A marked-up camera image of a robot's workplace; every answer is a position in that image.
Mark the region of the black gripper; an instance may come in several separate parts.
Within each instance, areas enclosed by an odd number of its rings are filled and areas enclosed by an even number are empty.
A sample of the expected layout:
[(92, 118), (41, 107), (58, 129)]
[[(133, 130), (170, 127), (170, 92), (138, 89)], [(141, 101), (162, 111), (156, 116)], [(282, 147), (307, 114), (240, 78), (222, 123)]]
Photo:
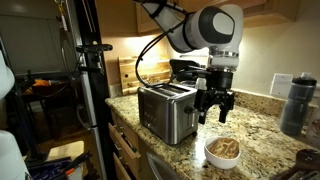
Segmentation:
[(198, 77), (206, 79), (206, 90), (198, 90), (194, 107), (199, 111), (198, 122), (205, 124), (207, 110), (219, 105), (219, 121), (226, 122), (229, 110), (233, 109), (234, 97), (228, 92), (232, 85), (233, 73), (227, 71), (199, 70)]

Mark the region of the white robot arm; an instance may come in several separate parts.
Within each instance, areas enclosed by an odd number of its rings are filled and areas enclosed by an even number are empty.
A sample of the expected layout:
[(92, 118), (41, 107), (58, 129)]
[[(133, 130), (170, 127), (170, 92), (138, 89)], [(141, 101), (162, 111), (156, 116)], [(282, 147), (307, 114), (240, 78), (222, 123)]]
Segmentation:
[(226, 121), (234, 107), (230, 92), (233, 73), (239, 65), (243, 34), (243, 10), (235, 4), (208, 5), (188, 12), (167, 0), (133, 0), (140, 4), (161, 28), (171, 47), (179, 53), (207, 48), (208, 63), (198, 72), (194, 107), (203, 124), (209, 108), (220, 108), (219, 121)]

